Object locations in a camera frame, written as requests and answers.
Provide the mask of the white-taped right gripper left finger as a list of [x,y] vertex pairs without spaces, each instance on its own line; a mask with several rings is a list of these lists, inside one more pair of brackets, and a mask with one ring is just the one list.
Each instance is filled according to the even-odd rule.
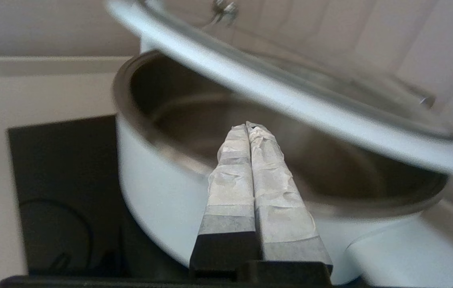
[[208,177],[208,198],[190,256],[192,277],[235,277],[260,256],[250,141],[246,124],[233,126]]

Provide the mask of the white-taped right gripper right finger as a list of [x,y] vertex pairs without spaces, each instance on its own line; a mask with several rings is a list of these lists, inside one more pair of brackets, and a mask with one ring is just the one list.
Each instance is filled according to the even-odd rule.
[[331,274],[331,257],[276,137],[265,126],[252,122],[247,122],[247,133],[263,260],[320,262]]

